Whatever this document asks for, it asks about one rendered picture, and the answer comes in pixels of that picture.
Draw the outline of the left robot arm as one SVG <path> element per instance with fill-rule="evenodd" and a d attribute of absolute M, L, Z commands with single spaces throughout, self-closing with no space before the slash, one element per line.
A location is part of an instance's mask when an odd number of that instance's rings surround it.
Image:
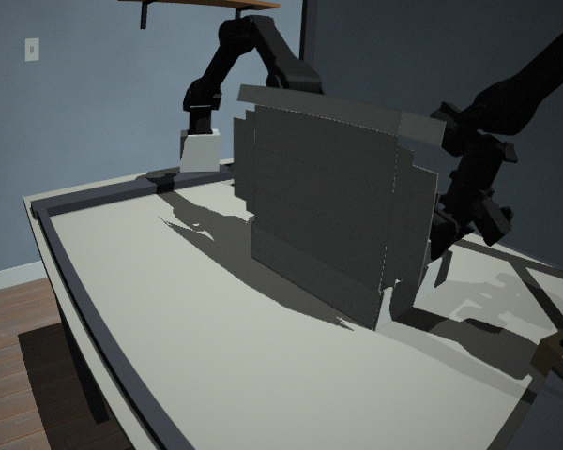
<path fill-rule="evenodd" d="M 512 142 L 501 142 L 491 134 L 481 135 L 478 129 L 492 134 L 518 134 L 540 103 L 562 83 L 563 33 L 519 73 L 480 92 L 463 111 L 443 101 L 430 116 L 447 122 L 441 147 L 454 157 L 463 155 L 460 168 L 491 185 L 502 161 L 517 163 L 518 158 Z M 511 231 L 514 215 L 509 206 L 498 208 L 491 199 L 494 192 L 484 192 L 463 216 L 468 224 L 474 221 L 489 247 Z"/>

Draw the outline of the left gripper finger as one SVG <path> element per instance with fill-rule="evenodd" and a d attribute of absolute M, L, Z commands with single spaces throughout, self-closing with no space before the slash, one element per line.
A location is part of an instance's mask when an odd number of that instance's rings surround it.
<path fill-rule="evenodd" d="M 460 233 L 463 234 L 463 235 L 468 235 L 468 234 L 472 233 L 474 230 L 475 230 L 475 229 L 474 229 L 471 225 L 468 224 L 468 225 L 466 225 L 465 227 L 463 227 L 463 228 L 461 229 Z M 453 244 L 453 243 L 454 243 L 454 241 L 452 242 L 452 244 Z M 447 247 L 447 249 L 449 249 L 452 244 L 450 244 L 450 245 Z"/>
<path fill-rule="evenodd" d="M 464 235 L 459 233 L 457 235 L 457 237 L 454 239 L 454 242 L 459 241 L 460 239 L 464 238 Z M 447 249 L 447 247 L 441 248 L 441 247 L 437 247 L 432 241 L 431 241 L 431 259 L 433 261 L 435 261 L 436 259 L 440 258 L 440 256 L 444 253 L 444 251 Z"/>

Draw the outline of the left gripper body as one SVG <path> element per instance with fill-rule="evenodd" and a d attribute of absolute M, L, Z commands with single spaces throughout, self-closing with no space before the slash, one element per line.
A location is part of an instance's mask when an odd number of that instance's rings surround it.
<path fill-rule="evenodd" d="M 492 185 L 481 183 L 472 178 L 460 166 L 457 170 L 451 171 L 449 178 L 452 179 L 449 190 L 439 199 L 439 202 L 445 205 L 445 209 L 441 210 L 434 205 L 429 236 L 429 240 L 440 248 L 450 245 L 461 229 L 468 225 L 463 220 L 463 216 L 469 206 L 477 198 L 480 199 L 484 192 L 489 195 L 490 191 L 493 190 Z"/>

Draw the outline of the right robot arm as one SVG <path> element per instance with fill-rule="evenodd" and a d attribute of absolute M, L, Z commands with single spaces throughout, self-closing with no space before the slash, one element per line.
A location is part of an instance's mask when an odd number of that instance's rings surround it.
<path fill-rule="evenodd" d="M 269 73 L 266 78 L 267 87 L 326 94 L 317 72 L 293 55 L 273 18 L 247 15 L 225 20 L 219 28 L 218 36 L 218 50 L 204 76 L 192 82 L 183 101 L 183 111 L 190 112 L 188 135 L 213 134 L 211 110 L 218 110 L 220 107 L 222 92 L 219 86 L 237 58 L 254 48 Z"/>

